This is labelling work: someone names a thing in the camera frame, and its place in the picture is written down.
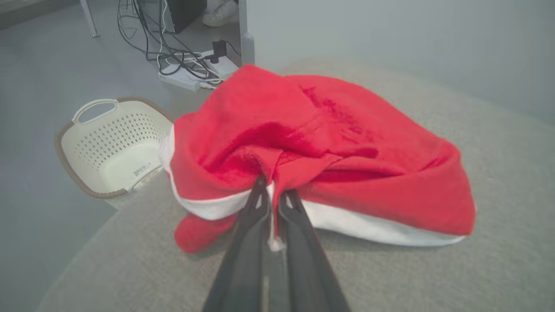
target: black cable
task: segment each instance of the black cable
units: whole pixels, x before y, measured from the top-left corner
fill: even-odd
[[[205,65],[203,65],[203,67],[205,67],[206,72],[207,72],[206,77],[202,77],[202,76],[198,75],[198,74],[195,73],[193,70],[191,70],[189,67],[187,67],[185,63],[183,63],[182,61],[180,61],[180,60],[175,56],[175,52],[172,52],[172,50],[171,50],[171,48],[168,46],[168,44],[167,44],[167,42],[166,42],[166,40],[165,40],[165,38],[164,38],[164,36],[163,36],[163,32],[162,32],[162,0],[159,0],[159,1],[158,1],[158,30],[160,31],[160,40],[163,42],[163,46],[168,50],[168,52],[170,53],[171,57],[172,57],[173,59],[175,59],[175,60],[180,64],[181,67],[185,68],[185,70],[187,70],[190,74],[192,74],[193,76],[195,76],[195,77],[197,77],[197,78],[199,78],[199,79],[203,79],[203,80],[204,80],[204,79],[210,78],[210,76],[213,76],[213,74],[212,74],[210,71],[208,71],[208,69],[206,68]],[[187,47],[187,46],[186,46],[183,42],[181,42],[180,40],[178,40],[178,42],[181,43],[181,44],[189,51],[189,53],[193,55],[193,57],[194,57],[196,60],[200,61],[199,58],[196,56],[196,54],[195,54],[193,51],[191,51],[191,49],[189,49],[189,47]],[[179,70],[179,67],[178,67],[175,71],[173,71],[173,72],[171,72],[171,73],[164,73],[164,72],[162,72],[162,67],[160,67],[160,66],[158,67],[158,71],[160,72],[161,75],[164,75],[164,76],[168,76],[168,75],[174,74],[174,73],[177,72],[178,70]]]
[[[233,49],[233,51],[234,51],[235,53],[237,53],[237,55],[241,56],[241,53],[237,52],[237,50],[233,47],[233,44],[231,44],[231,42],[229,42],[229,41],[227,41],[227,40],[222,40],[222,41],[224,41],[225,43],[229,44],[229,46]]]
[[[135,12],[137,13],[137,16],[130,16],[130,15],[121,15],[120,13],[120,7],[121,7],[121,0],[118,0],[118,14],[117,14],[117,23],[118,23],[118,30],[120,35],[122,36],[122,38],[130,45],[132,46],[134,49],[141,51],[145,54],[145,59],[149,62],[151,61],[158,61],[158,60],[162,60],[162,59],[167,59],[167,58],[172,58],[174,59],[176,62],[178,62],[179,67],[171,72],[171,73],[163,73],[162,72],[162,68],[161,66],[159,66],[158,70],[160,72],[160,74],[162,75],[171,75],[176,73],[181,67],[183,67],[185,70],[187,70],[189,73],[191,73],[193,76],[201,79],[201,80],[205,80],[205,79],[210,79],[210,78],[219,78],[218,76],[212,74],[209,70],[208,70],[208,66],[206,65],[204,58],[199,58],[196,53],[194,53],[191,49],[189,49],[189,47],[187,47],[187,45],[185,45],[185,43],[183,43],[181,40],[179,40],[174,34],[169,33],[177,42],[179,42],[185,49],[177,49],[177,48],[172,48],[170,47],[163,34],[162,34],[162,0],[159,0],[158,3],[158,7],[159,7],[159,15],[158,15],[158,23],[152,19],[152,17],[148,16],[147,14],[145,14],[142,10],[142,7],[138,4],[137,0],[131,0],[131,8],[135,10]],[[152,32],[149,30],[148,25],[147,25],[147,21],[145,19],[145,16],[148,17],[152,22],[154,22],[154,24],[156,24],[158,26],[158,30],[160,33],[160,39],[161,41],[159,41],[157,39],[157,37],[155,35],[152,34]],[[132,17],[132,18],[137,18],[141,24],[141,27],[143,29],[143,33],[145,35],[145,40],[147,42],[147,47],[146,50],[143,50],[137,46],[135,46],[133,43],[131,43],[129,41],[129,39],[131,39],[135,33],[133,33],[133,35],[131,35],[131,37],[128,37],[127,34],[125,33],[124,29],[126,29],[125,27],[123,27],[122,25],[122,18],[123,17]],[[163,48],[165,48],[168,53],[164,53],[164,52],[150,52],[149,51],[149,39],[148,36],[151,36],[157,43],[161,44]],[[179,59],[175,54],[177,52],[181,52],[181,58]],[[158,56],[158,59],[156,58],[149,58],[148,55],[149,54],[156,54]],[[200,66],[203,68],[203,70],[206,71],[206,77],[202,77],[200,75],[198,75],[197,72],[194,71],[194,68],[197,67],[197,64],[192,64],[192,66],[189,66],[187,64],[184,63],[184,59],[185,59],[185,54],[191,54],[193,55],[193,57],[198,61],[198,63],[200,64]]]

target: metal table leg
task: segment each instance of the metal table leg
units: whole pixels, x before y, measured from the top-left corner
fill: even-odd
[[[83,13],[85,13],[85,19],[89,24],[90,31],[93,33],[93,38],[98,37],[97,28],[94,26],[93,16],[90,13],[89,2],[87,0],[79,0],[81,2],[81,7],[83,7]]]

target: basket handle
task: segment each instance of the basket handle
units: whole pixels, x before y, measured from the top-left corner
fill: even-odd
[[[94,107],[94,106],[99,105],[99,104],[104,104],[104,103],[111,103],[111,104],[114,104],[114,108],[112,108],[111,110],[109,110],[109,111],[107,111],[107,112],[105,112],[105,113],[102,113],[102,114],[100,114],[100,115],[98,115],[98,116],[96,116],[96,117],[94,117],[94,118],[92,118],[92,119],[89,119],[89,120],[87,120],[86,122],[80,122],[80,121],[79,121],[79,117],[81,116],[81,114],[83,114],[83,113],[84,113],[85,111],[87,111],[89,108]],[[76,125],[90,123],[90,122],[92,122],[92,121],[94,121],[94,120],[97,120],[98,118],[100,118],[100,117],[102,117],[102,116],[105,116],[105,115],[107,115],[107,114],[113,112],[114,110],[117,109],[118,105],[119,105],[119,102],[118,102],[117,100],[114,100],[114,99],[98,99],[98,100],[91,101],[91,102],[89,102],[89,103],[83,105],[81,108],[79,108],[79,109],[77,110],[77,112],[75,113],[75,115],[74,115],[73,118],[72,118],[72,121],[73,121],[73,123],[76,124]]]

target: white wall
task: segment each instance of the white wall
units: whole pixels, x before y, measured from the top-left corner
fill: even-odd
[[[378,63],[555,123],[554,0],[247,0],[255,62]]]

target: white cable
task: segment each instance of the white cable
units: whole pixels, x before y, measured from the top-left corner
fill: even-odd
[[[164,25],[164,28],[162,28],[162,32],[160,33],[160,51],[158,52],[158,55],[156,55],[156,62],[158,62],[158,68],[161,68],[160,66],[160,54],[162,53],[162,36],[164,35],[164,32],[166,31],[166,19],[165,19],[165,14],[166,14],[166,10],[168,9],[168,0],[164,0],[164,10],[162,11],[162,23]]]
[[[195,55],[197,55],[198,57],[202,57],[202,54],[199,52],[193,52]],[[188,57],[188,58],[184,58],[185,53],[182,51],[176,51],[174,53],[175,56],[177,57],[182,57],[182,61],[180,64],[195,64],[197,65],[198,69],[191,69],[191,71],[195,72],[195,74],[199,75],[199,76],[204,76],[204,78],[199,78],[196,77],[195,75],[193,75],[192,73],[190,73],[189,71],[186,71],[187,75],[194,81],[198,81],[200,82],[200,86],[202,88],[205,89],[216,89],[215,86],[213,86],[212,84],[220,84],[222,83],[224,80],[222,79],[222,77],[220,76],[220,74],[218,74],[217,72],[211,70],[210,68],[204,67],[202,64],[200,64],[199,62],[196,61],[195,57]],[[168,63],[169,65],[180,65],[180,64],[174,64],[171,63],[169,61],[169,58],[166,58],[166,63]],[[215,75],[217,78],[208,78],[210,76],[210,73],[212,73],[213,75]]]

